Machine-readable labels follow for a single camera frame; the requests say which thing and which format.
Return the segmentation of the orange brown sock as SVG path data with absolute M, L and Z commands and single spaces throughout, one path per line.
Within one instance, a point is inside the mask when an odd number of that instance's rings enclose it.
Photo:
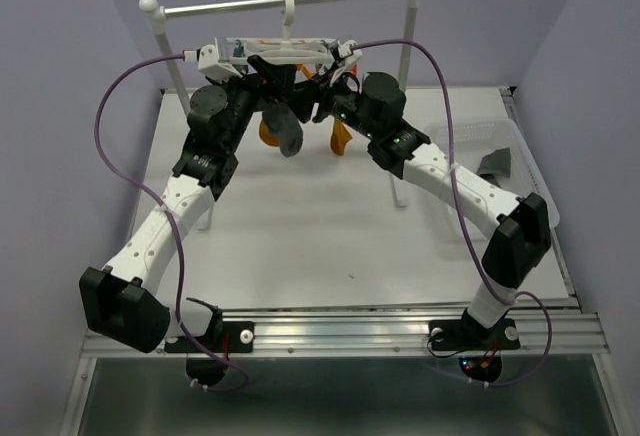
M 271 133 L 264 120 L 262 120 L 259 125 L 259 138 L 269 147 L 278 147 L 280 144 L 279 139 Z

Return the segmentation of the aluminium mounting rail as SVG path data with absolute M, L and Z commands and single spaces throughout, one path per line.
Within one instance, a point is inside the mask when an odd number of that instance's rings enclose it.
M 597 314 L 585 313 L 574 298 L 553 300 L 544 317 L 530 303 L 523 303 L 511 316 L 519 331 L 518 356 L 534 356 L 545 349 L 546 331 L 553 331 L 551 355 L 589 355 L 604 392 L 613 429 L 620 435 L 634 432 L 620 380 L 611 358 L 611 348 Z M 227 326 L 253 326 L 247 358 L 386 358 L 425 357 L 429 331 L 444 320 L 460 317 L 459 304 L 428 304 L 405 307 L 307 308 L 230 310 Z M 101 359 L 134 359 L 141 352 L 109 338 L 88 333 L 83 341 L 72 389 L 60 432 L 80 432 L 85 403 Z

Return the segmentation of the grey sock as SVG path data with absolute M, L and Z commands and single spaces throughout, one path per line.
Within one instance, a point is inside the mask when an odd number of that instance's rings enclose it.
M 511 150 L 506 147 L 485 155 L 480 161 L 476 174 L 478 176 L 510 178 L 511 171 Z
M 262 111 L 271 133 L 279 139 L 280 153 L 290 158 L 297 155 L 303 144 L 303 131 L 298 118 L 284 103 L 268 106 Z

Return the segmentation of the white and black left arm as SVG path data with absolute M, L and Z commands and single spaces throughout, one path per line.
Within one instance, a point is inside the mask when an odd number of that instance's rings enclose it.
M 274 65 L 259 56 L 248 59 L 252 73 L 211 80 L 189 100 L 189 130 L 166 187 L 126 245 L 102 268 L 89 267 L 79 281 L 90 330 L 142 353 L 164 339 L 171 311 L 155 297 L 182 241 L 196 221 L 220 197 L 238 160 L 235 152 L 252 115 L 290 95 L 293 64 Z

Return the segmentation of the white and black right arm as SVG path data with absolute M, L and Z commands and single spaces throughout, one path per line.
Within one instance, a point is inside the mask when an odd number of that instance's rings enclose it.
M 333 116 L 365 136 L 367 152 L 380 168 L 446 203 L 462 229 L 473 224 L 488 240 L 484 254 L 471 255 L 481 285 L 459 319 L 432 328 L 431 350 L 519 348 L 515 323 L 506 314 L 550 249 L 546 201 L 536 193 L 522 197 L 504 190 L 458 165 L 404 119 L 406 95 L 391 75 L 372 73 L 357 90 L 345 75 L 323 76 L 318 83 L 316 121 Z

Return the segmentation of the white clip hanger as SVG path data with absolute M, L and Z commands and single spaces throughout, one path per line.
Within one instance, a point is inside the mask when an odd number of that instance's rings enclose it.
M 295 0 L 284 0 L 282 33 L 280 38 L 216 38 L 225 58 L 233 64 L 245 63 L 251 55 L 260 55 L 276 65 L 318 63 L 329 65 L 333 58 L 328 45 L 333 38 L 294 38 Z

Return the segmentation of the white plastic basket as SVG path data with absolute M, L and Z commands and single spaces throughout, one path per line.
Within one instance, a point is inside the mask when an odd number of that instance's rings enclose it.
M 446 123 L 430 123 L 425 132 L 448 156 L 448 128 Z M 485 118 L 479 121 L 454 123 L 455 162 L 476 174 L 481 159 L 491 152 L 508 147 L 511 150 L 510 178 L 492 177 L 501 189 L 519 196 L 534 192 L 547 203 L 551 228 L 557 227 L 560 215 L 541 172 L 516 124 L 510 119 Z M 464 242 L 455 208 L 427 194 L 424 206 L 430 212 L 433 228 L 444 241 Z

